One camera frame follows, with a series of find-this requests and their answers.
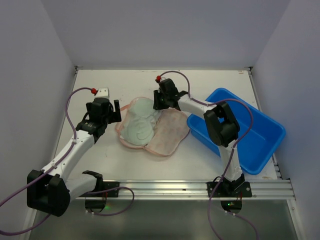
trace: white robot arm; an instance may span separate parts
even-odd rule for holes
[[[59,217],[75,198],[93,190],[95,192],[105,190],[102,175],[96,172],[85,171],[78,178],[68,180],[82,156],[105,133],[107,125],[121,122],[119,101],[115,100],[114,106],[110,103],[107,87],[99,88],[93,102],[88,102],[86,108],[87,113],[75,128],[76,139],[72,137],[61,152],[41,171],[32,170],[29,173],[27,183],[53,168],[41,180],[28,187],[27,205],[30,208]],[[67,155],[63,161],[57,164],[65,154]]]
[[[231,108],[226,102],[212,104],[211,102],[193,100],[186,91],[179,92],[170,79],[156,79],[159,89],[153,91],[156,110],[175,108],[186,111],[204,119],[210,139],[218,146],[223,169],[227,171],[223,182],[217,189],[220,196],[238,194],[240,186],[244,186],[245,177],[240,167],[237,147],[233,147],[238,139],[240,126]]]
[[[213,108],[217,107],[217,105],[209,106],[209,104],[211,104],[211,102],[207,102],[207,101],[202,101],[202,102],[206,103],[207,106],[196,103],[195,101],[192,101],[189,98],[189,96],[187,94],[185,94],[178,100],[178,105],[179,105],[181,111],[185,111],[185,112],[194,114],[202,119],[205,119],[205,117],[204,117],[205,113],[207,111],[211,111]],[[230,159],[231,150],[232,150],[232,147],[235,142],[236,142],[236,140],[232,140],[228,144],[227,147],[222,146],[222,145],[218,145],[220,157],[221,157],[222,164],[223,164],[223,169],[228,164],[228,161]],[[232,182],[232,181],[235,181],[238,178],[240,178],[242,174],[243,174],[243,172],[241,170],[240,163],[239,163],[238,150],[237,150],[237,147],[235,147],[231,164],[230,164],[229,168],[227,169],[227,172],[224,175],[224,177],[226,179],[228,179],[230,182]]]

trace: blue plastic bin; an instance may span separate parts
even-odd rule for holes
[[[243,101],[225,88],[216,89],[206,101],[214,103],[223,99],[238,99]],[[234,101],[228,101],[227,103],[240,125],[240,137],[250,125],[250,115],[241,104]],[[246,104],[253,114],[253,126],[250,132],[238,143],[238,156],[242,169],[251,175],[257,175],[262,171],[284,139],[286,130],[272,118],[255,109],[250,104]],[[205,121],[192,114],[186,122],[191,134],[220,156],[218,146],[209,138]]]

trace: gray wall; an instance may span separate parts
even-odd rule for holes
[[[2,200],[52,157],[74,67],[39,0],[1,1],[0,23]],[[0,208],[0,229],[21,230],[27,209],[23,192]]]
[[[320,1],[291,0],[253,68],[262,110],[287,136],[276,156],[291,178],[308,239],[319,239]]]
[[[86,68],[253,66],[289,0],[42,0]]]

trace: purple cable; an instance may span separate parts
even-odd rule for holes
[[[110,191],[113,191],[113,190],[117,190],[117,189],[126,189],[126,190],[129,190],[132,193],[132,200],[131,200],[131,202],[129,203],[129,205],[126,208],[122,209],[121,211],[114,212],[114,213],[108,213],[108,214],[94,212],[94,211],[91,211],[91,213],[93,213],[94,215],[102,216],[102,217],[109,217],[109,216],[122,214],[123,212],[125,212],[129,208],[131,208],[131,206],[132,206],[132,204],[134,203],[134,200],[135,200],[135,193],[134,193],[134,191],[132,191],[131,188],[126,187],[126,186],[118,186],[118,187],[110,188],[108,190],[103,190],[103,191],[91,191],[91,192],[87,192],[87,194],[90,194],[90,195],[103,194],[103,193],[107,193],[107,192],[110,192]]]
[[[168,74],[168,73],[180,74],[180,75],[182,75],[182,76],[185,78],[185,80],[186,80],[186,82],[187,82],[187,85],[188,85],[188,96],[189,96],[189,98],[190,98],[192,101],[194,101],[194,102],[196,102],[196,103],[198,103],[198,104],[204,105],[204,106],[213,106],[213,105],[219,104],[219,103],[221,103],[221,102],[233,101],[233,102],[237,102],[237,103],[242,104],[242,105],[246,108],[246,110],[249,112],[249,114],[250,114],[250,118],[251,118],[250,126],[249,126],[249,128],[245,131],[245,133],[244,133],[241,137],[239,137],[239,138],[235,141],[235,143],[233,144],[232,150],[231,150],[231,153],[230,153],[229,161],[228,161],[228,163],[227,163],[227,165],[226,165],[226,167],[225,167],[225,169],[224,169],[223,174],[221,175],[221,178],[220,178],[219,182],[215,185],[215,187],[213,188],[213,190],[212,190],[212,192],[211,192],[211,194],[210,194],[210,197],[209,197],[208,208],[207,208],[207,216],[208,216],[209,224],[210,224],[210,227],[211,227],[212,231],[214,232],[214,234],[215,234],[220,240],[223,240],[223,238],[220,236],[220,234],[216,231],[216,229],[215,229],[215,227],[214,227],[214,225],[213,225],[213,223],[212,223],[212,220],[211,220],[211,214],[210,214],[210,212],[211,212],[211,201],[212,201],[212,198],[213,198],[213,196],[214,196],[215,191],[217,190],[217,188],[219,187],[219,185],[220,185],[221,182],[223,181],[223,179],[224,179],[224,177],[225,177],[225,175],[226,175],[226,172],[227,172],[227,170],[228,170],[228,168],[229,168],[229,166],[230,166],[230,164],[231,164],[231,160],[232,160],[232,157],[233,157],[234,152],[235,152],[235,149],[234,149],[234,148],[236,147],[236,145],[237,145],[237,144],[249,133],[249,131],[251,130],[251,128],[252,128],[252,126],[253,126],[253,124],[254,124],[254,116],[252,115],[252,112],[250,111],[250,108],[249,108],[244,102],[242,102],[242,101],[240,101],[240,100],[237,100],[237,99],[234,99],[234,98],[226,98],[226,99],[219,100],[219,101],[217,101],[217,102],[213,102],[213,103],[209,103],[209,104],[204,103],[204,102],[202,102],[202,101],[199,101],[199,100],[191,97],[190,82],[189,82],[189,79],[187,78],[186,75],[184,75],[182,72],[179,72],[179,71],[170,70],[170,71],[165,71],[165,72],[163,72],[162,74],[160,74],[160,77],[162,77],[163,75]],[[244,221],[246,221],[248,224],[250,224],[250,225],[253,227],[254,231],[255,231],[256,240],[260,240],[258,230],[257,230],[257,228],[254,226],[254,224],[253,224],[252,222],[250,222],[248,219],[246,219],[245,217],[240,216],[240,215],[238,215],[238,214],[236,214],[235,216],[238,217],[238,218],[240,218],[240,219],[242,219],[242,220],[244,220]]]
[[[64,111],[65,111],[65,116],[72,128],[73,131],[73,137],[74,139],[77,139],[77,132],[76,129],[74,127],[74,125],[72,124],[69,114],[68,114],[68,104],[70,102],[70,99],[72,97],[73,94],[75,94],[76,92],[80,91],[80,90],[91,90],[91,88],[89,87],[81,87],[75,91],[73,91],[67,101],[66,104],[64,106]],[[55,165],[60,164],[67,156],[68,154],[71,152],[72,148],[74,147],[75,143],[72,142],[69,149],[65,152],[65,154],[55,163]],[[36,178],[35,180],[29,182],[27,185],[21,187],[20,189],[18,189],[17,191],[15,191],[14,193],[12,193],[11,195],[9,195],[8,197],[6,197],[4,200],[2,200],[0,202],[0,207],[2,207],[2,205],[4,205],[6,202],[8,202],[10,199],[12,199],[14,196],[18,195],[19,193],[21,193],[23,190],[27,189],[28,187],[30,187],[31,185],[35,184],[36,182],[38,182],[40,179],[42,179],[43,177],[45,177],[48,173],[50,173],[52,170],[54,169],[54,167],[50,167],[46,172],[44,172],[42,175],[40,175],[38,178]],[[6,231],[2,231],[0,230],[0,235],[5,235],[5,236],[15,236],[15,235],[20,235],[20,234],[25,234],[26,232],[29,232],[30,230],[38,227],[40,224],[42,224],[45,220],[47,220],[50,217],[50,214],[48,214],[44,219],[42,219],[40,222],[38,222],[36,225],[29,227],[25,230],[21,230],[21,231],[16,231],[16,232],[6,232]]]

